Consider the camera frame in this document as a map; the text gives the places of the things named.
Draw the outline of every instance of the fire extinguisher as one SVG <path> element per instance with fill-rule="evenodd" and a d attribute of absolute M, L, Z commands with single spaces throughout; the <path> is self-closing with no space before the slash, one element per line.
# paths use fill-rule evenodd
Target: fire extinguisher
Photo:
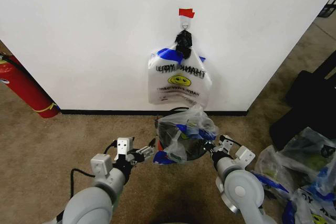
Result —
<path fill-rule="evenodd" d="M 58 114 L 56 104 L 14 56 L 0 54 L 0 81 L 43 118 Z"/>

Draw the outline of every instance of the floor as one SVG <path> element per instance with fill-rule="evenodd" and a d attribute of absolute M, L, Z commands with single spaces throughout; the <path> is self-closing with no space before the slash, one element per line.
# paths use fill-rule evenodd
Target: floor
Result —
<path fill-rule="evenodd" d="M 221 133 L 258 155 L 271 144 L 269 126 L 289 110 L 284 96 L 296 75 L 313 71 L 334 50 L 336 14 L 317 18 L 247 116 L 211 118 Z M 69 199 L 73 167 L 89 172 L 90 159 L 118 136 L 135 136 L 135 147 L 141 147 L 155 135 L 154 116 L 59 114 L 42 119 L 5 85 L 0 85 L 0 94 L 0 223 L 52 219 Z M 139 164 L 124 187 L 113 223 L 244 223 L 222 202 L 215 178 L 208 155 L 185 165 Z M 90 178 L 75 175 L 75 191 L 90 183 Z M 266 199 L 264 208 L 281 223 L 283 209 L 276 201 Z"/>

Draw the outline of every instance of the crumpled plastic bag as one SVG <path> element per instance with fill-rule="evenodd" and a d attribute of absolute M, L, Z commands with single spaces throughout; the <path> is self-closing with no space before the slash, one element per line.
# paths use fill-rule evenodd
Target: crumpled plastic bag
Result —
<path fill-rule="evenodd" d="M 309 191 L 320 204 L 333 212 L 330 202 L 335 200 L 336 154 L 335 142 L 327 139 L 311 128 L 306 128 L 295 136 L 280 152 L 273 146 L 263 150 L 253 173 L 264 189 L 276 197 L 282 204 L 287 204 L 298 188 L 292 178 L 292 171 L 308 175 L 303 188 Z"/>
<path fill-rule="evenodd" d="M 197 159 L 206 152 L 203 144 L 216 139 L 218 127 L 197 104 L 187 111 L 158 119 L 156 133 L 163 150 L 155 155 L 153 162 L 184 163 Z"/>
<path fill-rule="evenodd" d="M 259 154 L 253 174 L 264 189 L 272 193 L 283 205 L 287 204 L 287 200 L 296 189 L 290 171 L 282 166 L 281 158 L 272 145 Z"/>
<path fill-rule="evenodd" d="M 286 224 L 336 224 L 333 211 L 323 207 L 323 201 L 314 198 L 309 191 L 297 189 L 282 215 Z"/>
<path fill-rule="evenodd" d="M 335 150 L 335 141 L 307 127 L 277 154 L 283 166 L 307 174 L 312 182 L 332 161 Z"/>

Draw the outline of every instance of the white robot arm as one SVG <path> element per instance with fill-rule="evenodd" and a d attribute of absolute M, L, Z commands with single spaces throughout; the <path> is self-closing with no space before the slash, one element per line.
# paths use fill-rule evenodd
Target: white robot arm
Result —
<path fill-rule="evenodd" d="M 211 154 L 218 172 L 216 186 L 223 202 L 233 212 L 240 210 L 247 224 L 276 224 L 261 207 L 264 202 L 264 189 L 260 181 L 245 167 L 255 158 L 255 154 L 245 146 L 240 146 L 233 159 L 229 151 L 235 141 L 228 136 L 220 136 L 220 146 L 206 143 L 205 149 Z"/>
<path fill-rule="evenodd" d="M 245 167 L 255 154 L 240 146 L 233 159 L 229 151 L 236 143 L 228 136 L 220 136 L 220 146 L 211 142 L 204 148 L 210 152 L 218 172 L 216 186 L 225 205 L 235 214 L 241 212 L 247 224 L 276 224 L 260 208 L 264 190 L 259 180 Z M 108 154 L 97 154 L 91 159 L 95 176 L 93 186 L 75 194 L 67 203 L 64 212 L 45 224 L 109 224 L 118 198 L 128 181 L 132 167 L 154 154 L 155 139 L 140 150 L 133 149 L 132 137 L 120 137 L 111 146 L 117 147 L 115 163 Z"/>
<path fill-rule="evenodd" d="M 95 176 L 92 187 L 75 194 L 64 211 L 45 224 L 109 224 L 132 167 L 154 154 L 155 139 L 139 150 L 133 149 L 133 140 L 120 137 L 112 143 L 118 149 L 115 163 L 108 154 L 94 156 L 90 161 Z"/>

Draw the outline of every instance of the black baseboard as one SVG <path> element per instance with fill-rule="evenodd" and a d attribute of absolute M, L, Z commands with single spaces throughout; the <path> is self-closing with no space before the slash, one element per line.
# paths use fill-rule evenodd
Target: black baseboard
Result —
<path fill-rule="evenodd" d="M 65 115 L 168 115 L 169 110 L 61 110 Z M 245 116 L 248 111 L 205 111 L 208 115 Z"/>

